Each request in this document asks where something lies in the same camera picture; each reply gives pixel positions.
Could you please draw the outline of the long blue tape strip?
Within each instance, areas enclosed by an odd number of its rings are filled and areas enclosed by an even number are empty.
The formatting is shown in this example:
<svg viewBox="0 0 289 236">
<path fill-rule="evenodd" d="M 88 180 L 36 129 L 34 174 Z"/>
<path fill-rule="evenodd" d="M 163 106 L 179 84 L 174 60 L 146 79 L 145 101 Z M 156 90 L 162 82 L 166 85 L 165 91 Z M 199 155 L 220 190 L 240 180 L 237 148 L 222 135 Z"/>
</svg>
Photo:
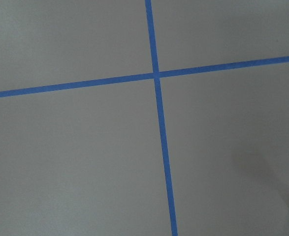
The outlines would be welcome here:
<svg viewBox="0 0 289 236">
<path fill-rule="evenodd" d="M 149 34 L 153 79 L 154 79 L 154 86 L 155 86 L 156 105 L 157 105 L 157 113 L 158 113 L 158 121 L 159 121 L 161 150 L 162 150 L 162 158 L 163 158 L 163 168 L 164 168 L 164 175 L 165 175 L 171 234 L 173 236 L 177 236 L 178 228 L 177 228 L 172 176 L 171 176 L 168 143 L 167 143 L 167 135 L 166 135 L 166 127 L 165 127 L 165 118 L 164 118 L 164 110 L 163 110 L 161 77 L 160 77 L 160 70 L 159 70 L 158 52 L 157 52 L 157 46 L 156 46 L 154 17 L 153 17 L 152 3 L 150 0 L 145 0 L 145 8 L 146 8 L 147 26 L 148 26 L 148 34 Z"/>
</svg>

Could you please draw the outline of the crossing blue tape strip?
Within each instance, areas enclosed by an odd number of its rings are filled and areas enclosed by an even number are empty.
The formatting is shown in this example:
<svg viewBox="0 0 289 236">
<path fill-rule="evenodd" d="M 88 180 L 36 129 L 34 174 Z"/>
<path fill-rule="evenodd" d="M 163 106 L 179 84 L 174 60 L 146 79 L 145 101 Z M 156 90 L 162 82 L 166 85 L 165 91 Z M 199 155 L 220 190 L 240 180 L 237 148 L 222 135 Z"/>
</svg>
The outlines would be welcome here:
<svg viewBox="0 0 289 236">
<path fill-rule="evenodd" d="M 271 65 L 271 64 L 280 64 L 280 63 L 289 63 L 289 56 L 161 71 L 159 73 L 159 76 L 161 78 L 167 78 L 167 77 L 174 77 L 174 76 L 181 76 L 181 75 L 207 73 L 207 72 L 223 71 L 223 70 L 233 70 L 233 69 L 239 69 L 239 68 L 256 67 L 256 66 L 264 66 L 264 65 Z M 19 88 L 19 89 L 0 91 L 0 98 L 52 92 L 52 91 L 59 91 L 59 90 L 87 88 L 87 87 L 102 86 L 102 85 L 109 85 L 109 84 L 119 84 L 119 83 L 142 81 L 142 80 L 150 80 L 153 78 L 154 78 L 153 73 L 145 73 L 145 74 L 103 78 L 103 79 L 96 79 L 96 80 L 63 83 L 63 84 L 56 84 L 56 85 L 39 86 L 39 87 L 32 87 L 32 88 Z"/>
</svg>

